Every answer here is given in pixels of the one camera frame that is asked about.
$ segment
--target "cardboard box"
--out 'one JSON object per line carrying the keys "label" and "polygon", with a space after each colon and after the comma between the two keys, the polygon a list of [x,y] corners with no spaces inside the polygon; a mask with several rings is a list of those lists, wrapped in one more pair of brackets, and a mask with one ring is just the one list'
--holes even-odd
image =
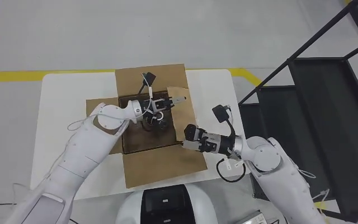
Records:
{"label": "cardboard box", "polygon": [[[115,76],[119,97],[138,93],[138,90],[142,86],[143,78],[140,75],[142,72],[152,72],[157,76],[152,85],[153,92],[168,90],[170,96],[182,93],[186,94],[187,99],[190,96],[184,65],[173,64],[116,70]],[[118,105],[118,98],[87,100],[87,116],[101,102]],[[174,113],[172,112],[177,138],[183,138],[183,135],[180,133],[185,126],[195,122],[194,110],[191,103],[188,102],[176,105]],[[112,149],[111,153],[122,153],[121,139]],[[202,153],[184,149],[179,145],[123,155],[123,164],[127,188],[207,169]]]}

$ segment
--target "white cable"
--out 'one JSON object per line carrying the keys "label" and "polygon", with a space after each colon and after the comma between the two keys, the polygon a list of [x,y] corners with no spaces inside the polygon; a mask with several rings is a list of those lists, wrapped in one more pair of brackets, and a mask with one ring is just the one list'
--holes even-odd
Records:
{"label": "white cable", "polygon": [[[70,123],[70,124],[67,126],[67,130],[69,130],[70,132],[72,132],[72,131],[74,131],[74,130],[79,129],[79,128],[82,126],[82,124],[83,124],[88,118],[91,118],[91,117],[93,117],[93,116],[99,116],[99,115],[100,115],[100,116],[106,116],[106,117],[108,117],[108,118],[113,118],[113,119],[117,119],[117,120],[132,120],[132,119],[140,118],[141,116],[143,116],[143,115],[144,115],[145,113],[147,113],[147,112],[153,114],[153,112],[151,112],[151,111],[149,110],[150,105],[152,104],[152,97],[153,97],[152,87],[149,86],[149,83],[148,83],[147,79],[145,78],[144,74],[141,73],[141,75],[143,76],[143,79],[145,80],[145,82],[146,82],[146,84],[147,84],[147,86],[148,86],[148,88],[149,88],[149,91],[148,91],[148,92],[149,92],[149,104],[148,104],[146,110],[145,110],[142,114],[140,114],[140,115],[138,115],[138,116],[135,116],[134,118],[116,118],[116,117],[114,117],[114,116],[109,116],[109,115],[106,115],[106,114],[99,114],[99,113],[98,113],[98,114],[92,114],[92,115],[86,117],[85,119],[76,120],[75,122]],[[80,126],[78,126],[77,128],[75,128],[75,129],[70,129],[70,127],[71,127],[73,124],[78,123],[78,122],[82,122],[82,124],[81,124]]]}
{"label": "white cable", "polygon": [[231,112],[231,109],[229,109],[230,111],[230,116],[231,116],[231,125],[234,126],[234,117],[233,117],[233,113]]}
{"label": "white cable", "polygon": [[15,185],[18,185],[18,186],[22,186],[24,188],[26,188],[27,190],[30,190],[28,186],[25,186],[23,184],[19,184],[19,183],[12,183],[12,205],[11,205],[11,210],[13,209],[13,206],[15,205],[16,203],[16,191],[15,191]]}
{"label": "white cable", "polygon": [[326,190],[326,194],[322,198],[321,204],[319,205],[319,211],[325,218],[327,218],[327,216],[322,212],[322,203],[326,200],[326,197],[328,196],[328,193],[329,193],[329,189]]}
{"label": "white cable", "polygon": [[316,179],[316,178],[317,178],[314,174],[312,174],[312,173],[310,173],[310,172],[307,172],[307,171],[305,171],[305,170],[300,170],[300,169],[298,169],[298,171],[299,171],[302,175],[304,175],[304,176],[306,176],[306,177],[308,177],[308,178],[312,178],[312,179]]}
{"label": "white cable", "polygon": [[311,172],[307,172],[305,170],[301,170],[297,164],[295,164],[295,162],[289,157],[289,159],[291,160],[291,162],[293,163],[294,167],[304,176],[308,177],[308,178],[312,178],[312,179],[316,179],[317,177],[312,174]]}

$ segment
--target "wire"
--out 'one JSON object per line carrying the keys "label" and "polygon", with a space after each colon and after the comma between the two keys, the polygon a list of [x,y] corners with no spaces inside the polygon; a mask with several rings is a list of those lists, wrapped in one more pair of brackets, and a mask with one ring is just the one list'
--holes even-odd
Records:
{"label": "wire", "polygon": [[138,92],[138,95],[143,91],[145,84],[143,84]]}
{"label": "wire", "polygon": [[225,177],[223,177],[222,174],[221,174],[220,171],[219,171],[219,165],[220,165],[220,163],[224,162],[224,160],[225,160],[225,159],[222,158],[222,159],[219,160],[219,162],[216,164],[216,171],[218,172],[219,176],[220,176],[224,181],[226,181],[226,182],[228,182],[228,183],[239,182],[239,181],[245,176],[245,173],[246,173],[245,163],[242,164],[242,166],[243,166],[243,168],[244,168],[242,175],[241,175],[238,179],[236,179],[236,180],[228,180],[228,179],[226,179]]}
{"label": "wire", "polygon": [[70,221],[72,221],[72,222],[74,222],[74,223],[76,223],[76,224],[79,224],[78,222],[76,222],[75,220],[73,220],[73,219],[69,219]]}
{"label": "wire", "polygon": [[233,117],[233,113],[231,111],[231,108],[228,108],[228,110],[230,111],[230,118],[231,118],[230,123],[231,123],[231,125],[234,125],[234,117]]}
{"label": "wire", "polygon": [[25,186],[23,184],[19,184],[19,183],[12,183],[12,203],[11,203],[11,209],[13,209],[13,206],[16,204],[16,191],[15,191],[15,186],[22,186],[24,188],[26,188],[27,190],[29,190],[28,186]]}
{"label": "wire", "polygon": [[[146,84],[148,85],[148,88],[151,88],[151,87],[149,86],[148,81],[147,81],[147,79],[145,78],[144,74],[141,73],[141,75],[143,76],[143,78],[144,78]],[[93,117],[93,116],[106,116],[106,117],[108,117],[108,118],[113,118],[113,119],[117,119],[117,120],[132,120],[132,119],[140,118],[140,117],[143,116],[145,113],[150,112],[149,108],[150,108],[150,105],[152,104],[152,96],[151,96],[150,93],[151,93],[151,90],[149,90],[149,104],[148,104],[146,110],[145,110],[142,114],[140,114],[140,115],[138,115],[138,116],[135,116],[135,117],[133,117],[133,118],[116,118],[116,117],[114,117],[114,116],[109,116],[109,115],[106,115],[106,114],[100,114],[100,113],[98,113],[98,114],[92,114],[92,115],[86,117],[85,119],[76,120],[75,122],[70,123],[70,124],[67,126],[67,130],[69,130],[70,132],[72,132],[72,131],[75,131],[75,130],[79,129],[79,128],[82,126],[82,124],[83,124],[88,118],[91,118],[91,117]],[[78,122],[82,122],[82,124],[81,124],[80,126],[78,126],[77,128],[75,128],[75,129],[70,129],[70,127],[71,127],[73,124],[78,123]]]}
{"label": "wire", "polygon": [[322,203],[324,202],[324,200],[326,200],[326,197],[328,196],[329,193],[329,189],[326,190],[326,194],[324,195],[324,197],[322,198],[321,204],[319,206],[319,211],[321,214],[323,214],[324,216],[326,216],[323,212],[322,212]]}
{"label": "wire", "polygon": [[312,174],[311,172],[307,172],[305,170],[301,170],[297,164],[295,164],[295,162],[289,157],[289,159],[291,160],[291,162],[293,163],[293,165],[295,166],[295,168],[304,176],[308,177],[308,178],[312,178],[312,179],[316,179],[317,177]]}
{"label": "wire", "polygon": [[312,178],[312,179],[316,179],[316,178],[317,178],[314,174],[312,174],[312,173],[310,173],[310,172],[307,172],[307,171],[305,171],[305,170],[300,170],[300,169],[298,169],[298,171],[299,171],[302,175],[304,175],[304,176],[306,176],[306,177],[308,177],[308,178]]}
{"label": "wire", "polygon": [[274,224],[274,223],[280,224],[280,220],[273,221],[270,224]]}

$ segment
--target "yellow floor line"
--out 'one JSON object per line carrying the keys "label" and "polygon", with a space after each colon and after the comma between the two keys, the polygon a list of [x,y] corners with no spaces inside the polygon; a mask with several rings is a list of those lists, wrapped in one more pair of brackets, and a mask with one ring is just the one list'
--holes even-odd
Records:
{"label": "yellow floor line", "polygon": [[[244,68],[228,68],[231,75],[234,77],[243,77],[248,82],[257,86],[261,80]],[[95,73],[95,72],[114,72],[114,69],[105,70],[63,70],[63,71],[12,71],[0,72],[0,82],[26,82],[26,81],[41,81],[45,75],[67,74],[67,73]]]}

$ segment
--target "stair step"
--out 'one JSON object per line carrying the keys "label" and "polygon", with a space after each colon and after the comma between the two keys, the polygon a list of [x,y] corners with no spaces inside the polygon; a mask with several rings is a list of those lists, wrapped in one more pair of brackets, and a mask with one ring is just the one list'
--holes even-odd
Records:
{"label": "stair step", "polygon": [[289,64],[340,211],[358,214],[358,82],[342,58],[297,58]]}
{"label": "stair step", "polygon": [[274,137],[281,144],[300,169],[317,177],[305,177],[310,185],[311,195],[318,195],[328,189],[327,176],[299,104],[295,86],[263,87],[257,97],[268,136]]}
{"label": "stair step", "polygon": [[259,104],[242,104],[239,109],[245,137],[260,136],[268,138]]}

